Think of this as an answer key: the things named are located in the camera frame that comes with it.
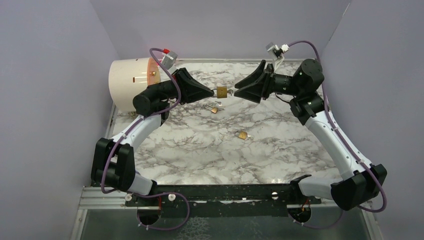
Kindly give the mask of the small brass padlock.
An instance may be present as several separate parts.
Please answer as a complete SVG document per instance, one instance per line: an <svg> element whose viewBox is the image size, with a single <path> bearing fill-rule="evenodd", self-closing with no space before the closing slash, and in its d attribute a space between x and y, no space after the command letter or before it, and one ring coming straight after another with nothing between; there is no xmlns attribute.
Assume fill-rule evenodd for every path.
<svg viewBox="0 0 424 240"><path fill-rule="evenodd" d="M229 89L226 86L218 86L212 90L215 92L213 97L217 99L228 98L229 96L232 96L234 92L232 89Z"/></svg>

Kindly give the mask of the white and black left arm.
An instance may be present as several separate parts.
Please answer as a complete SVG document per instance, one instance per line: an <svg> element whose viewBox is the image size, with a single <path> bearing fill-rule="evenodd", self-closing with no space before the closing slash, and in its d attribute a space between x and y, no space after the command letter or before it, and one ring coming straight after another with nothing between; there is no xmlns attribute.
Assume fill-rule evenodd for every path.
<svg viewBox="0 0 424 240"><path fill-rule="evenodd" d="M132 100L136 119L113 138L97 141L91 180L100 184L105 194L119 190L138 194L144 205L155 203L157 183L136 171L135 150L168 119L173 108L169 100L176 99L176 105L184 105L213 95L212 89L195 80L184 67L172 73L170 80L149 85Z"/></svg>

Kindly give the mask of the brass padlock long shackle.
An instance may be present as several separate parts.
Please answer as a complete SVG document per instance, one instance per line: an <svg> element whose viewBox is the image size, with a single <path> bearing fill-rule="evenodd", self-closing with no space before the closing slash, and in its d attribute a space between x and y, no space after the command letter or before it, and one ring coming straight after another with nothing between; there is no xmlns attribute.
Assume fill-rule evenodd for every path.
<svg viewBox="0 0 424 240"><path fill-rule="evenodd" d="M220 109L217 106L212 106L210 104L205 104L204 108L208 111L210 111L213 114L216 114Z"/></svg>

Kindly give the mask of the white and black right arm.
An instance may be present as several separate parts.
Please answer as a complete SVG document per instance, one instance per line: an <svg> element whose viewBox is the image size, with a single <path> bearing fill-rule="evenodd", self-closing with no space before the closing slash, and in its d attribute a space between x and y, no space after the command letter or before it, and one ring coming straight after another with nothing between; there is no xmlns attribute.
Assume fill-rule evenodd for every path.
<svg viewBox="0 0 424 240"><path fill-rule="evenodd" d="M289 199L300 204L308 197L318 197L349 211L382 193L387 170L361 154L333 119L317 92L324 79L322 65L316 59L304 60L292 76L275 73L273 64L262 60L254 72L235 84L233 95L254 103L271 94L292 96L292 114L319 140L340 178L299 177L292 181Z"/></svg>

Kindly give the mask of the brass padlock with key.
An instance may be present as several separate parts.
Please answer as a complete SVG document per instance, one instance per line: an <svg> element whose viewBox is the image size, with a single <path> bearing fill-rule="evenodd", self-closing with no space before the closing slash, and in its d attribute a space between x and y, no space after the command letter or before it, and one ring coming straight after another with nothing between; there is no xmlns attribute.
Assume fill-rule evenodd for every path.
<svg viewBox="0 0 424 240"><path fill-rule="evenodd" d="M253 139L254 139L254 137L253 137L252 135L250 135L250 134L248 134L246 131L242 131L242 130L240 130L240 131L236 131L236 132L234 133L234 135L235 135L237 138L242 139L242 140L253 140Z"/></svg>

